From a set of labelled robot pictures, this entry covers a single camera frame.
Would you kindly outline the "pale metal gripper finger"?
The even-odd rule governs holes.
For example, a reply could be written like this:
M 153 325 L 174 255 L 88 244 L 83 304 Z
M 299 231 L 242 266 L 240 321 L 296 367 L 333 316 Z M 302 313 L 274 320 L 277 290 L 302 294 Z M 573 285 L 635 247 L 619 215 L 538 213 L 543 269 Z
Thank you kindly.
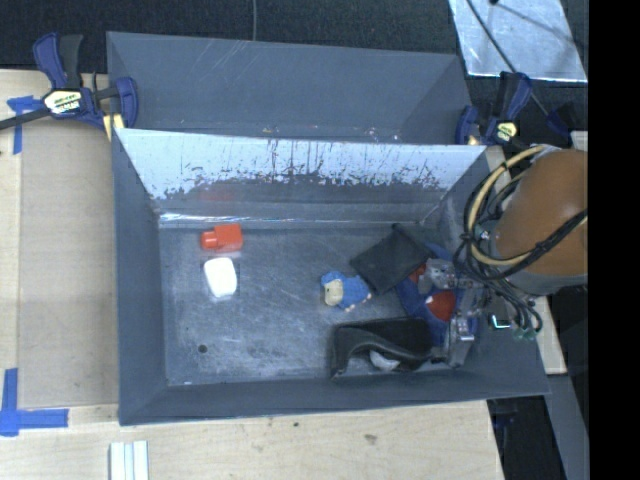
M 457 286 L 454 265 L 446 260 L 428 260 L 425 270 L 418 276 L 418 291 L 427 294 L 432 290 L 451 290 Z
M 476 341 L 476 318 L 456 315 L 450 323 L 446 344 L 446 364 L 452 368 L 464 365 Z

